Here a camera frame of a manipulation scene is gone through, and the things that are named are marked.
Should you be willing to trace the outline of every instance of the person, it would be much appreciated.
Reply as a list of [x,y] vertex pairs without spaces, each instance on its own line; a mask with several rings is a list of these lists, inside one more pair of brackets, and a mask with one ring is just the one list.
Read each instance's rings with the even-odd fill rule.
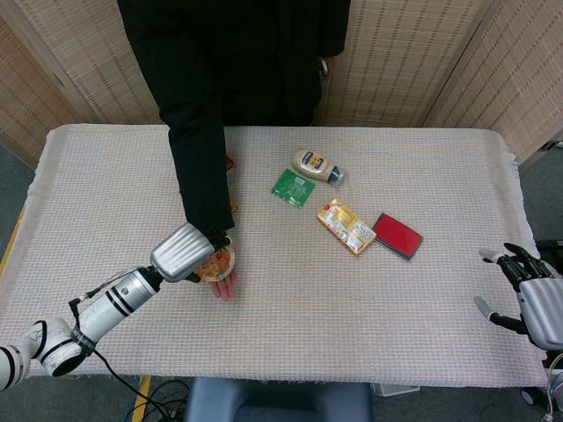
[[[204,235],[234,227],[224,126],[309,126],[333,73],[349,0],[117,0],[135,58],[168,125],[187,220]],[[229,300],[236,270],[210,283]]]

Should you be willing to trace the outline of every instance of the yellow tape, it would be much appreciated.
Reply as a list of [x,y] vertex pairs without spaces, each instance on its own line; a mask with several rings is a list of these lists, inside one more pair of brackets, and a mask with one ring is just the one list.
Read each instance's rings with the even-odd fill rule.
[[[145,396],[149,396],[150,388],[150,375],[144,376],[139,384],[139,392]],[[135,409],[133,410],[133,416],[131,417],[131,422],[142,422],[144,419],[144,410],[147,407],[147,399],[137,396],[135,400]]]
[[6,252],[4,252],[4,256],[2,257],[2,263],[0,263],[0,276],[4,273],[4,268],[6,267],[6,262],[8,262],[8,257],[10,256],[11,247],[14,245],[14,241],[16,240],[16,236],[18,235],[19,231],[19,224],[21,223],[21,219],[23,218],[25,213],[25,209],[21,208],[19,212],[18,221],[16,222],[16,226],[14,230],[11,232],[10,241],[8,242],[8,246],[6,246]]

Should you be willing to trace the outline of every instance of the human hand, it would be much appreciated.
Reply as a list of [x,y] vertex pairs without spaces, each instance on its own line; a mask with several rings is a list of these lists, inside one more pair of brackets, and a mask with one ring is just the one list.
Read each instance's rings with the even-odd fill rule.
[[221,281],[210,281],[209,285],[216,298],[227,302],[235,295],[235,287],[238,283],[237,269],[233,268],[230,274]]
[[325,79],[330,79],[334,74],[334,57],[323,57],[323,59],[325,59],[327,68]]

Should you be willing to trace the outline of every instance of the white tablecloth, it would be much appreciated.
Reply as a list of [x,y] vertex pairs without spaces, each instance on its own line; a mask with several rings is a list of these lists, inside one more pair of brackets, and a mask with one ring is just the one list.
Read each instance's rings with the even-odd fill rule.
[[[517,168],[499,135],[474,129],[226,129],[237,163],[236,300],[164,284],[98,349],[121,374],[441,386],[543,385],[542,354],[485,321],[482,295],[518,315],[480,247],[532,247]],[[317,182],[303,209],[270,193],[299,148],[346,173]],[[356,257],[315,218],[338,197],[367,224],[385,212],[424,236],[414,259],[380,244]],[[0,344],[151,249],[184,216],[162,126],[71,125],[51,132],[0,281]],[[105,374],[92,356],[77,374]],[[38,364],[32,375],[42,374]]]

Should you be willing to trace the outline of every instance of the robotic arm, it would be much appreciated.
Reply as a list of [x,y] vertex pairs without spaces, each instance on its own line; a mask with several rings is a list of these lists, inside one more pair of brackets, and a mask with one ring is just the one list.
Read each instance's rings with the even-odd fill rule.
[[70,301],[77,319],[74,328],[70,329],[59,317],[47,318],[36,322],[13,345],[0,347],[0,390],[22,382],[31,359],[38,360],[51,376],[73,371],[110,330],[160,290],[163,280],[198,282],[194,269],[229,244],[230,239],[224,233],[207,239],[189,223],[180,227],[152,251],[151,266],[137,268],[121,277],[81,314],[78,315],[76,305],[105,285]]
[[[563,277],[520,246],[504,246],[515,255],[488,249],[481,249],[479,254],[485,262],[501,267],[516,292],[520,319],[499,315],[479,296],[473,300],[488,321],[527,335],[533,345],[546,351],[543,363],[548,378],[548,407],[552,413],[553,395],[563,410]],[[544,420],[552,420],[552,415],[546,415]]]

